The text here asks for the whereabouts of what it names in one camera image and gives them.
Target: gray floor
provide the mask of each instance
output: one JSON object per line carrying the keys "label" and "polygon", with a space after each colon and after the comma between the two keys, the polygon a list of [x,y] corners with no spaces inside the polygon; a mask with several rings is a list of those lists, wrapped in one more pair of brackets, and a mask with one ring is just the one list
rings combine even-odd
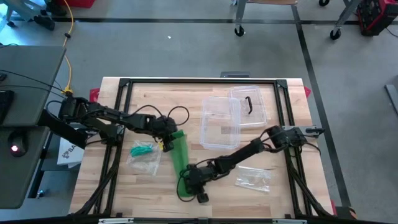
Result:
{"label": "gray floor", "polygon": [[[326,8],[318,1],[298,1],[302,20],[337,20],[342,1]],[[234,19],[229,0],[96,0],[91,9],[73,9],[75,17],[146,19]],[[290,6],[248,4],[245,19],[292,20]],[[18,29],[0,23],[0,42],[61,45],[70,23],[58,22],[48,32],[34,23],[16,22]],[[295,25],[245,24],[246,34],[233,34],[233,24],[89,23],[77,22],[67,46],[73,66],[72,87],[88,97],[102,77],[218,77],[222,71],[249,71],[252,77],[303,78],[311,88]],[[395,77],[398,40],[387,32],[363,37],[358,26],[344,26],[332,42],[332,26],[303,26],[331,133],[335,140],[353,207],[360,219],[398,222],[398,176],[394,137],[398,117],[383,88]],[[390,30],[398,33],[397,26]],[[65,86],[63,62],[57,81]],[[313,94],[308,99],[313,122],[320,124]],[[340,200],[323,138],[319,140],[331,198]],[[26,200],[18,210],[0,211],[0,220],[65,215],[75,174],[48,174],[65,186],[43,182],[53,197]]]}

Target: clear plastic bag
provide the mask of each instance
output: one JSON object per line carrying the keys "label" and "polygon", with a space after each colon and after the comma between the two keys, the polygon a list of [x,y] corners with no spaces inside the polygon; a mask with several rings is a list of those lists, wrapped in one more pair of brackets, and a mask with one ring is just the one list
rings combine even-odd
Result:
{"label": "clear plastic bag", "polygon": [[142,174],[156,175],[162,156],[159,145],[153,142],[134,141],[133,147],[137,146],[152,146],[152,152],[134,157],[129,154],[126,164]]}
{"label": "clear plastic bag", "polygon": [[239,166],[238,172],[235,185],[269,192],[269,184],[271,182],[271,172],[269,170]]}

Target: clear plastic container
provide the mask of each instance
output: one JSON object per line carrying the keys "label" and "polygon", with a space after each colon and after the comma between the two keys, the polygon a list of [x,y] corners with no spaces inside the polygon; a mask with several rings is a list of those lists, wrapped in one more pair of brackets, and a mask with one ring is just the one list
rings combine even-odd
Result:
{"label": "clear plastic container", "polygon": [[241,103],[241,127],[263,127],[267,124],[266,107],[258,86],[239,86],[229,89],[229,97]]}
{"label": "clear plastic container", "polygon": [[235,149],[241,143],[238,99],[211,96],[203,100],[200,144],[205,149]]}

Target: red light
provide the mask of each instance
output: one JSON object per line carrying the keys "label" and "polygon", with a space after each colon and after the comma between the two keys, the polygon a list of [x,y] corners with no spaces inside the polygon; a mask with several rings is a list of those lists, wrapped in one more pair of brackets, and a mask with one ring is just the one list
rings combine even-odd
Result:
{"label": "red light", "polygon": [[11,150],[13,150],[14,152],[18,151],[18,146],[12,146]]}

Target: wooden tabletop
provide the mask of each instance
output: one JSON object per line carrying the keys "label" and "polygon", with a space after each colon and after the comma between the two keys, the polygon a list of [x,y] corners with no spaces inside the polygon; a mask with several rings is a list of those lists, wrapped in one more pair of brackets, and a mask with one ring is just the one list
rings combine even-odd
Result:
{"label": "wooden tabletop", "polygon": [[[119,78],[103,78],[98,102],[113,108],[118,83]],[[312,125],[302,80],[291,78],[287,79],[287,83],[295,124],[297,126]],[[187,135],[190,163],[196,163],[230,153],[207,150],[200,145],[200,118],[202,99],[207,96],[227,96],[228,90],[232,86],[242,86],[242,84],[135,83],[132,89],[129,112],[132,113],[138,107],[147,104],[156,106],[163,114],[167,114],[174,106],[187,107],[190,111],[190,119],[178,128],[184,130]],[[259,85],[259,88],[266,107],[267,127],[278,125],[272,85]],[[124,108],[125,97],[126,90],[123,93],[120,108]],[[151,108],[145,108],[140,113],[158,116]],[[181,123],[186,118],[186,112],[175,110],[172,117],[176,119],[176,123]],[[242,129],[241,147],[258,137],[263,130],[264,128]],[[284,152],[277,154],[263,152],[239,164],[240,166],[269,170],[272,174],[269,192],[259,192],[235,186],[238,170],[234,169],[229,176],[206,184],[205,190],[210,198],[208,203],[199,204],[196,200],[185,203],[181,202],[176,195],[177,178],[169,153],[162,153],[156,176],[137,173],[126,164],[134,140],[153,142],[150,136],[126,131],[114,195],[113,214],[123,212],[124,217],[159,218],[283,218],[286,213],[293,215]],[[315,140],[309,139],[309,141],[316,144]],[[105,146],[100,143],[86,147],[70,212],[75,212],[81,208],[97,188],[104,152]],[[302,160],[308,188],[324,206],[325,210],[331,213],[331,203],[319,152],[306,145],[303,147]],[[300,208],[304,212],[302,193],[298,186],[297,192]],[[106,205],[107,198],[108,188],[104,191],[102,208]]]}

